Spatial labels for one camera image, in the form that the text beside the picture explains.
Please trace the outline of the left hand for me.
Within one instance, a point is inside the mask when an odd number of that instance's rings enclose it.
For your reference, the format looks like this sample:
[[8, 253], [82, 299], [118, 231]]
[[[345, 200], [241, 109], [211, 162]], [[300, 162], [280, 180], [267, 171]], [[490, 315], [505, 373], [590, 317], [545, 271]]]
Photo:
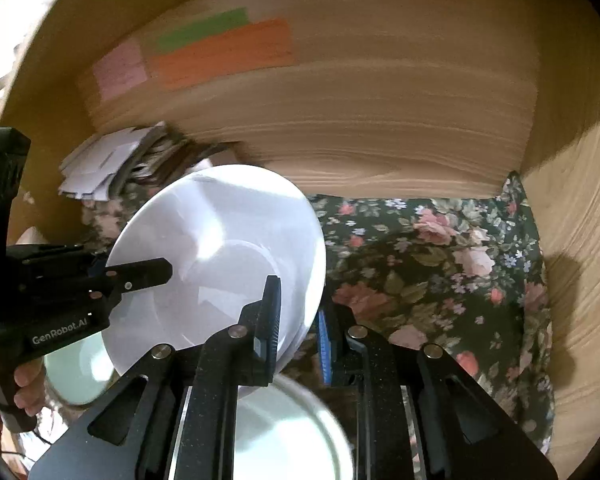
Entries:
[[23, 363], [15, 369], [14, 381], [18, 387], [14, 402], [28, 416], [35, 416], [45, 404], [45, 366], [42, 359]]

